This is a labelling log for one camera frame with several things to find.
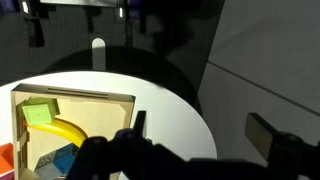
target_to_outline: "toy block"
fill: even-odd
[[[14,180],[14,171],[0,177],[0,180]]]
[[[59,112],[56,99],[30,97],[22,106],[28,125],[51,123]]]
[[[13,145],[0,146],[0,174],[13,170]]]
[[[78,151],[77,146],[69,144],[42,156],[35,168],[35,173],[41,179],[55,179],[68,174]]]
[[[61,173],[68,174],[78,151],[79,148],[74,144],[69,144],[57,150],[53,164],[60,170]]]

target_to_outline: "green block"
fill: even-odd
[[[59,114],[56,99],[30,97],[22,106],[28,125],[51,123]]]

